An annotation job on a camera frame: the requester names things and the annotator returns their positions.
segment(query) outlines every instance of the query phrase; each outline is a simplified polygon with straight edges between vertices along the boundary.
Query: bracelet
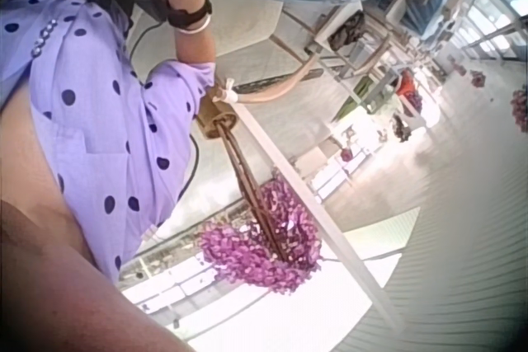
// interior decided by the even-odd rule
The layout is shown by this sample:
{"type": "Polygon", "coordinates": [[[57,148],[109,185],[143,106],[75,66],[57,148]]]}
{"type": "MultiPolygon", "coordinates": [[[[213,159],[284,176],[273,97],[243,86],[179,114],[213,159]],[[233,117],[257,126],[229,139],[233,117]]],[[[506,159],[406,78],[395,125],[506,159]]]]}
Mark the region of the bracelet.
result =
{"type": "Polygon", "coordinates": [[[180,28],[176,28],[176,29],[178,32],[181,32],[184,35],[195,35],[197,33],[204,31],[207,28],[207,26],[209,26],[210,23],[211,23],[211,15],[207,14],[204,25],[200,26],[199,28],[193,29],[192,31],[188,31],[186,29],[180,29],[180,28]]]}

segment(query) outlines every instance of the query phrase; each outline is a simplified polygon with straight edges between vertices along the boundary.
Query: purple flower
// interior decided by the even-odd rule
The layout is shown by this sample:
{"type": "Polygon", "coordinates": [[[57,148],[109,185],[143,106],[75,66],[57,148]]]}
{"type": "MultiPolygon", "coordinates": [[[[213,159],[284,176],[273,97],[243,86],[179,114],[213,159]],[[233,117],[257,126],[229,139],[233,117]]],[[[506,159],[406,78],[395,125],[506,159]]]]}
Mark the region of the purple flower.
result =
{"type": "Polygon", "coordinates": [[[277,259],[255,219],[243,231],[230,225],[207,225],[200,241],[204,259],[217,270],[217,279],[293,293],[320,269],[321,240],[311,214],[280,174],[262,187],[262,196],[288,261],[277,259]]]}

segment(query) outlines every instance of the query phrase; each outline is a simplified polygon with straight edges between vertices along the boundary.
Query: white pole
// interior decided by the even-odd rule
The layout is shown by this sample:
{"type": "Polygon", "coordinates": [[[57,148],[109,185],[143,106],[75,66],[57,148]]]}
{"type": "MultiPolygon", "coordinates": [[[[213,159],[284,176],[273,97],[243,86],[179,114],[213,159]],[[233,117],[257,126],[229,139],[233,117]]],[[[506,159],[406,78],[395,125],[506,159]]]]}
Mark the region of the white pole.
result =
{"type": "Polygon", "coordinates": [[[273,161],[282,176],[288,181],[295,193],[304,201],[306,208],[315,218],[323,240],[330,246],[337,258],[360,285],[367,297],[372,301],[379,314],[387,324],[399,333],[404,327],[404,321],[387,293],[376,282],[374,276],[366,268],[365,263],[356,254],[344,234],[334,223],[325,208],[319,204],[304,183],[299,174],[273,143],[266,131],[255,120],[248,108],[237,103],[231,104],[239,119],[245,124],[262,150],[273,161]]]}

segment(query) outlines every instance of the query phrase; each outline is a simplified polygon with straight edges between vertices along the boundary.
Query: orange shirt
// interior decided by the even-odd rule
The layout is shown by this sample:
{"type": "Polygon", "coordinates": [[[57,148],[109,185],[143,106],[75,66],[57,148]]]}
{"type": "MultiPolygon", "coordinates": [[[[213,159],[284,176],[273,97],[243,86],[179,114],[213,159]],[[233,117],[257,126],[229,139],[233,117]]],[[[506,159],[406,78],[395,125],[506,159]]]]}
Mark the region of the orange shirt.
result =
{"type": "Polygon", "coordinates": [[[396,93],[400,96],[405,95],[409,92],[415,92],[416,87],[414,86],[414,77],[407,69],[402,72],[402,84],[396,93]]]}

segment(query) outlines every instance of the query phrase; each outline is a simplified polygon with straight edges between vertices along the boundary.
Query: woman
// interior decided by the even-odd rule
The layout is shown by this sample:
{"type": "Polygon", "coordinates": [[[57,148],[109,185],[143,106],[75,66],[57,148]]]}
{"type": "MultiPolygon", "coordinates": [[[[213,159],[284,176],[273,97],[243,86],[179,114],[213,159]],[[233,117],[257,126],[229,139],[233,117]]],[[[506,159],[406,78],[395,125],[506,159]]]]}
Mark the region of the woman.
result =
{"type": "Polygon", "coordinates": [[[111,283],[176,204],[210,7],[168,0],[178,61],[143,85],[128,19],[97,1],[2,0],[2,322],[30,349],[187,350],[111,283]]]}

